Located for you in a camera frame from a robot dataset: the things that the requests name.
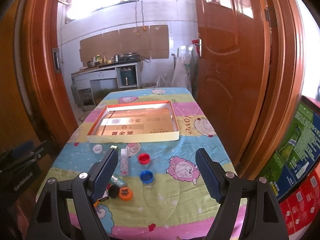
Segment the metal bowl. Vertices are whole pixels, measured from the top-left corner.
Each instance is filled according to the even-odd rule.
[[[88,63],[87,66],[88,68],[95,68],[97,67],[98,65],[100,64],[100,62],[91,62],[91,63]]]

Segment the door hinge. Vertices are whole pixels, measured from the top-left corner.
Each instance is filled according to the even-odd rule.
[[[277,27],[276,11],[274,7],[267,6],[267,8],[264,9],[264,15],[266,21],[269,22],[270,27]]]

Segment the bottle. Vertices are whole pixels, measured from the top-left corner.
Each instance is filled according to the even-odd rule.
[[[287,144],[279,150],[279,155],[286,163],[289,160],[292,149],[296,146],[298,138],[300,136],[300,127],[295,123],[294,124],[295,131]]]
[[[121,149],[120,156],[120,174],[127,176],[129,174],[129,157],[127,155],[127,148]]]
[[[100,55],[97,55],[96,60],[97,60],[97,62],[100,62],[100,64],[102,64],[102,59],[101,59]]]
[[[119,188],[125,187],[127,183],[123,181],[122,179],[112,175],[110,182],[117,185]]]
[[[107,63],[107,58],[106,58],[106,53],[103,53],[103,63],[106,64]]]

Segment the blue textured gripper pad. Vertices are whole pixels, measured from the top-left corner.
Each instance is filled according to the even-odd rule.
[[[103,197],[106,191],[106,186],[109,183],[116,167],[118,165],[118,152],[113,150],[105,165],[96,177],[93,185],[93,192],[91,199],[95,203],[98,199]]]
[[[196,151],[196,164],[210,197],[214,198],[219,203],[222,199],[222,194],[220,193],[220,182],[204,155],[207,155],[207,157],[210,158],[203,148]]]

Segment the qr code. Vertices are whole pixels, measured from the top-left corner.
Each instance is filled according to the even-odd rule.
[[[301,192],[299,191],[299,192],[296,194],[296,196],[297,196],[298,202],[300,202],[300,201],[302,200]]]
[[[318,185],[318,181],[317,181],[317,179],[316,179],[315,176],[313,176],[313,177],[310,179],[310,182],[311,182],[311,185],[312,185],[313,188]]]
[[[120,119],[113,119],[111,123],[120,123]]]

